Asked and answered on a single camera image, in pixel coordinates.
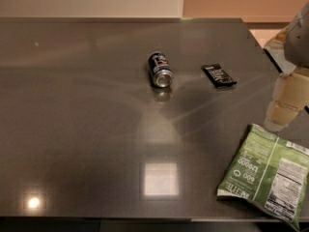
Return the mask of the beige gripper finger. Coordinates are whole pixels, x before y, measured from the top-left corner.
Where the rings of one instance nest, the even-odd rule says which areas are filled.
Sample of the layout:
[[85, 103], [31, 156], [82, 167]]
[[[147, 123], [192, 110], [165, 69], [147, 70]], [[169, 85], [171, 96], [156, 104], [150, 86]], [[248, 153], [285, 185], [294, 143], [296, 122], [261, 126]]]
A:
[[276, 80], [264, 121], [269, 131], [281, 131], [309, 104], [309, 69], [297, 67]]
[[268, 40], [265, 44], [265, 48], [283, 49], [285, 38], [287, 35], [287, 29], [288, 27], [284, 27], [274, 37]]

